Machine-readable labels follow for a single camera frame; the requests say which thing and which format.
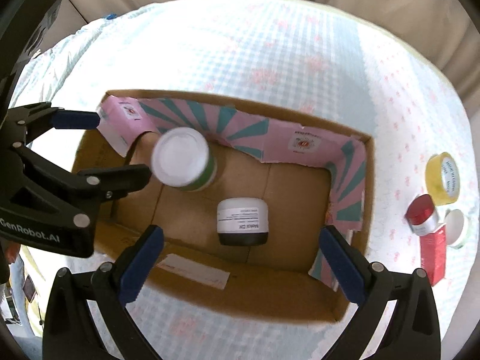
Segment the cardboard box pink lining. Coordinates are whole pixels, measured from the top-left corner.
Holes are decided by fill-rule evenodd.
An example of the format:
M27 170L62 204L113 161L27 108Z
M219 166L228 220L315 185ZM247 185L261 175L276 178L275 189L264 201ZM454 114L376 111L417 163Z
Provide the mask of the cardboard box pink lining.
M149 281L176 300L287 323L340 319L347 300L319 248L334 225L365 247L374 140L286 108L208 94L116 90L74 167L151 162L144 189L101 211L94 247L116 258L151 225Z

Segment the white black cream jar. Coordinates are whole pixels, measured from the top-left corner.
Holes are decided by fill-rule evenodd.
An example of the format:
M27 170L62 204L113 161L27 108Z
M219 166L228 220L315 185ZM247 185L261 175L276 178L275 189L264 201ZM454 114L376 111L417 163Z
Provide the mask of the white black cream jar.
M259 198L235 197L217 206L216 230L227 246L264 245L269 238L269 209Z

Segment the red carton box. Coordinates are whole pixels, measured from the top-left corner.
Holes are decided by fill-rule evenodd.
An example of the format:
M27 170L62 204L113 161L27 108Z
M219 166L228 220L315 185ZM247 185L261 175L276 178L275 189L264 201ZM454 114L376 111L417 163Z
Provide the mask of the red carton box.
M445 276L447 239L446 225L442 223L435 232L420 237L421 268L426 272L432 287Z

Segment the yellow tape roll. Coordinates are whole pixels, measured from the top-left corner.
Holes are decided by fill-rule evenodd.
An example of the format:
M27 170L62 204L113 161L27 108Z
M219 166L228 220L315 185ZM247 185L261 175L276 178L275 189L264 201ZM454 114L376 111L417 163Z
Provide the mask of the yellow tape roll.
M455 203L460 195L460 173L456 161L448 153L436 154L425 168L425 184L434 205Z

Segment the red silver cream jar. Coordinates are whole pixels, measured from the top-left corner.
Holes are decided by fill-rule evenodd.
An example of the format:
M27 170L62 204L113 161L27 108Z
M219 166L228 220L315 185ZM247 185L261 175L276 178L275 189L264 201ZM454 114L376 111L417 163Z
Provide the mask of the red silver cream jar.
M434 233L439 225L439 214L430 194L415 197L409 204L404 217L417 236Z

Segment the pale green white jar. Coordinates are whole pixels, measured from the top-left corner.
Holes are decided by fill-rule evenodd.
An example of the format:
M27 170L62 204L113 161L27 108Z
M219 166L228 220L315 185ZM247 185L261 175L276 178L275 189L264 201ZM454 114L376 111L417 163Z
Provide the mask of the pale green white jar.
M470 221L459 209L448 211L445 216L447 245L454 249L461 248L468 239Z

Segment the grey headboard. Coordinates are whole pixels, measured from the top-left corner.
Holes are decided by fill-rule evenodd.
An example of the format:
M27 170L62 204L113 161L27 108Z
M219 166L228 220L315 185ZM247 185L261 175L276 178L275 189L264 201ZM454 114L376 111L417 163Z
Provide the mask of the grey headboard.
M26 63L87 24L70 0L25 0L1 36L1 99L11 96Z

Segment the green jar white lid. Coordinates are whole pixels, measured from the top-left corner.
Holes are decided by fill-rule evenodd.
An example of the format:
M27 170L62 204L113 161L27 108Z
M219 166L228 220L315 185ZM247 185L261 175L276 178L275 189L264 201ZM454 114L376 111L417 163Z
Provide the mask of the green jar white lid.
M190 127L176 127L155 143L151 171L164 185L192 192L205 189L213 182L217 163L200 132Z

